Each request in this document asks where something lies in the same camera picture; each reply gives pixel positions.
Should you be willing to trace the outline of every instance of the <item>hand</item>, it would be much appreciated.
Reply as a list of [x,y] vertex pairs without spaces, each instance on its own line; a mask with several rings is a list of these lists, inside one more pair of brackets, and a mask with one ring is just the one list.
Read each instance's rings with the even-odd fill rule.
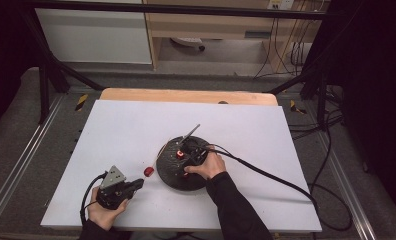
[[221,156],[215,152],[209,152],[202,165],[187,166],[184,170],[187,173],[198,173],[204,179],[212,179],[217,174],[226,172],[226,166]]
[[99,203],[96,202],[96,195],[98,193],[98,188],[92,189],[91,203],[95,202],[88,207],[89,219],[100,226],[102,229],[108,231],[113,226],[116,217],[126,210],[128,201],[125,199],[116,210],[109,210],[103,208]]

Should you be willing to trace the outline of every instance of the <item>red object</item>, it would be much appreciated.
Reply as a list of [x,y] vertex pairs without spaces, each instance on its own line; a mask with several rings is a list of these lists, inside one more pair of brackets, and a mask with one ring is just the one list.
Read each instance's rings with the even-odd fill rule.
[[182,151],[178,150],[176,152],[176,158],[177,159],[182,160],[184,156],[185,156],[185,154]]
[[151,177],[151,175],[154,173],[154,168],[153,167],[147,167],[145,168],[144,175],[145,177]]

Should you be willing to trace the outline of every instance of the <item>white tabletop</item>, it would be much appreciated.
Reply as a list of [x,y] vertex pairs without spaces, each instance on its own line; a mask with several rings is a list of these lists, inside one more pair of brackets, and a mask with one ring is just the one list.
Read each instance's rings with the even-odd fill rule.
[[[198,123],[201,127],[193,136],[221,145],[233,155],[308,191],[281,107],[98,100],[41,225],[80,228],[81,201],[96,176],[115,165],[127,181],[144,178],[144,169],[153,163],[160,148]],[[304,195],[233,159],[224,159],[239,191],[269,230],[321,231],[314,207]],[[220,229],[216,206],[205,188],[174,190],[162,182],[157,172],[145,179],[143,188],[114,226],[150,231]]]

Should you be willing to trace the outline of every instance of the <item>black stand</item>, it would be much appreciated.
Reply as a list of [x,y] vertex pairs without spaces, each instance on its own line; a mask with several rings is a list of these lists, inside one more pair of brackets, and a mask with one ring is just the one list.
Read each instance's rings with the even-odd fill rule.
[[[353,6],[355,4],[347,4],[348,3],[345,1],[332,1],[329,6],[328,13],[344,9],[350,13],[357,11],[354,9],[355,6]],[[343,34],[348,30],[347,28],[349,27],[351,20],[352,16],[347,16],[346,18],[340,19],[336,22],[323,21],[301,75],[296,76],[272,90],[264,92],[277,95],[297,83],[305,83],[300,92],[303,99],[310,99],[318,92],[317,123],[322,130],[326,130],[327,127],[325,126],[326,122],[324,116],[327,100],[326,87],[328,84],[328,75],[335,64],[336,56],[340,49],[344,48],[345,41],[342,41]]]
[[[238,17],[260,17],[260,18],[289,18],[289,19],[309,19],[309,20],[336,20],[343,17],[338,13],[322,12],[299,12],[299,11],[277,11],[267,9],[239,9],[239,8],[222,8],[222,7],[202,7],[202,6],[177,6],[177,5],[156,5],[156,4],[122,4],[122,3],[97,3],[97,2],[73,2],[73,1],[55,1],[55,0],[24,0],[20,4],[20,15],[30,29],[36,46],[40,51],[41,66],[41,101],[42,116],[41,121],[49,113],[49,99],[47,93],[47,79],[51,81],[57,92],[67,92],[70,88],[62,72],[69,74],[77,80],[85,83],[95,90],[103,90],[104,87],[94,83],[88,78],[82,76],[75,70],[60,62],[49,49],[45,36],[38,26],[38,21],[34,21],[35,8],[44,9],[69,9],[84,11],[111,11],[111,12],[141,12],[141,13],[167,13],[167,14],[196,14],[196,15],[214,15],[214,16],[238,16]],[[312,75],[312,70],[306,74],[297,77],[292,83],[307,81],[306,78]],[[274,94],[279,89],[286,89],[281,86],[273,91]]]
[[39,78],[40,78],[40,96],[41,96],[41,116],[39,124],[42,124],[49,114],[49,89],[48,80],[51,81],[55,90],[60,93],[66,93],[70,89],[64,73],[76,78],[82,83],[90,86],[91,88],[102,91],[105,87],[93,82],[87,77],[76,72],[72,68],[68,67],[64,63],[60,62],[51,52],[48,43],[46,42],[45,36],[42,30],[39,28],[37,18],[35,19],[34,9],[28,9],[25,6],[20,6],[19,14],[24,20],[27,27],[30,29],[30,33],[33,37],[34,44],[39,48],[39,61],[42,65],[39,66]]

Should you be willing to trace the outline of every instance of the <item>black round device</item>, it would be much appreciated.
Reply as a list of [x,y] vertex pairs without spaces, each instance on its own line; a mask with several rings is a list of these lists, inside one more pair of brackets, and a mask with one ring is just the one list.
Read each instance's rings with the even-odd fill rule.
[[205,187],[206,181],[198,174],[188,174],[183,169],[186,166],[201,165],[208,152],[198,146],[209,143],[201,138],[189,136],[170,140],[161,150],[157,159],[157,172],[168,186],[180,191],[194,191]]

